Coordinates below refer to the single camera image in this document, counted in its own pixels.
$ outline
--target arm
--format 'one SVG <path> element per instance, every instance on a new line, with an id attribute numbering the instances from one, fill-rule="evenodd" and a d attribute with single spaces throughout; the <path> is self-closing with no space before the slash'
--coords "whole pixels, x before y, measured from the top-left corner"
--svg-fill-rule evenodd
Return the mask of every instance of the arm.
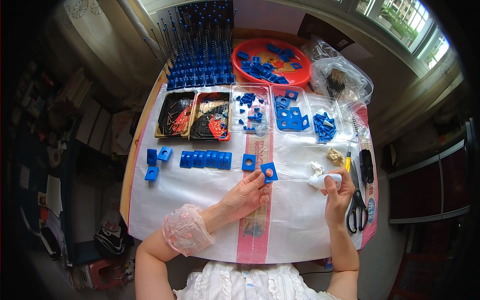
<path id="1" fill-rule="evenodd" d="M 223 225 L 238 220 L 269 200 L 271 184 L 264 184 L 265 176 L 256 170 L 242 179 L 222 200 L 201 211 L 208 233 Z M 173 300 L 172 289 L 168 283 L 165 262 L 177 256 L 163 237 L 162 228 L 149 235 L 137 248 L 135 257 L 135 295 L 137 299 Z"/>
<path id="2" fill-rule="evenodd" d="M 328 194 L 325 219 L 332 246 L 333 275 L 327 292 L 342 300 L 356 300 L 360 260 L 345 226 L 345 212 L 355 187 L 345 168 L 330 173 L 342 175 L 342 184 L 337 191 L 333 179 L 327 176 L 324 181 L 326 190 L 321 190 L 324 195 Z"/>

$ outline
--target plastic bag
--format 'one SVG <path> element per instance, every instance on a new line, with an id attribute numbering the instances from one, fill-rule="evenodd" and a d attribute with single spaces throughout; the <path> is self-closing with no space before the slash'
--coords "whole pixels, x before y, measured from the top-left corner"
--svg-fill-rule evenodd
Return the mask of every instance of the plastic bag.
<path id="1" fill-rule="evenodd" d="M 330 96 L 326 78 L 333 69 L 343 72 L 345 89 L 336 97 L 341 108 L 352 110 L 355 104 L 369 104 L 373 93 L 372 80 L 355 64 L 344 58 L 324 40 L 312 36 L 312 42 L 302 46 L 302 51 L 312 61 L 312 83 L 325 96 Z"/>

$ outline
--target red plastic tray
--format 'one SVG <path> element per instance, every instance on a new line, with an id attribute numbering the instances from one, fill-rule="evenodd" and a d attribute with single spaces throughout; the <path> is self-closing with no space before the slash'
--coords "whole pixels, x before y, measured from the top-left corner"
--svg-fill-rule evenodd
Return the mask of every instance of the red plastic tray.
<path id="1" fill-rule="evenodd" d="M 295 55 L 294 58 L 290 58 L 291 61 L 283 62 L 281 59 L 278 58 L 276 53 L 270 52 L 265 45 L 272 44 L 275 47 L 285 49 L 290 48 Z M 300 50 L 296 47 L 290 45 L 289 43 L 282 42 L 272 38 L 256 38 L 245 41 L 235 47 L 232 53 L 232 65 L 233 67 L 240 73 L 241 76 L 245 77 L 246 79 L 250 80 L 251 82 L 263 83 L 263 84 L 274 84 L 265 79 L 259 79 L 247 74 L 244 70 L 241 69 L 241 62 L 244 60 L 240 56 L 237 56 L 239 51 L 243 51 L 248 53 L 250 57 L 248 60 L 251 60 L 252 56 L 260 56 L 261 63 L 270 62 L 275 67 L 275 70 L 272 72 L 278 76 L 284 76 L 285 79 L 288 80 L 288 84 L 284 84 L 286 86 L 295 85 L 295 86 L 303 86 L 310 81 L 310 60 L 303 54 Z M 297 62 L 299 63 L 302 68 L 301 69 L 294 69 L 291 66 L 291 63 Z"/>

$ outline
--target hand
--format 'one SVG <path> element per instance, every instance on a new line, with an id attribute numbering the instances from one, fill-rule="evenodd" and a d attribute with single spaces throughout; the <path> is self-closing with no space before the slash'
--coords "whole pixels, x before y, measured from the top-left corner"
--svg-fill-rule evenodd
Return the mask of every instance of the hand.
<path id="1" fill-rule="evenodd" d="M 267 176 L 273 172 L 268 169 Z M 227 214 L 228 222 L 232 222 L 248 215 L 257 207 L 268 202 L 272 184 L 265 184 L 265 175 L 257 169 L 233 187 L 218 204 L 222 205 Z"/>
<path id="2" fill-rule="evenodd" d="M 352 182 L 350 174 L 344 167 L 331 170 L 328 174 L 342 175 L 342 184 L 337 191 L 335 181 L 330 176 L 326 176 L 324 183 L 326 190 L 320 189 L 324 196 L 327 196 L 327 204 L 325 206 L 325 219 L 329 228 L 333 226 L 345 227 L 345 212 L 348 209 L 348 204 L 352 199 L 355 185 Z"/>

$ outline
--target woman's right hand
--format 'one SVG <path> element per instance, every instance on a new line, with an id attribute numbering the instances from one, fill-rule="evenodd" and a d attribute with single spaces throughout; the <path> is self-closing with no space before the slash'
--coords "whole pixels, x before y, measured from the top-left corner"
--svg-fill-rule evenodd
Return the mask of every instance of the woman's right hand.
<path id="1" fill-rule="evenodd" d="M 342 184 L 337 191 L 335 181 L 330 176 L 326 176 L 324 183 L 326 189 L 320 189 L 324 196 L 327 196 L 327 204 L 325 206 L 325 219 L 329 228 L 333 226 L 345 227 L 345 212 L 348 209 L 350 200 L 352 199 L 355 185 L 352 182 L 347 169 L 340 167 L 331 170 L 328 174 L 340 174 L 342 176 Z"/>

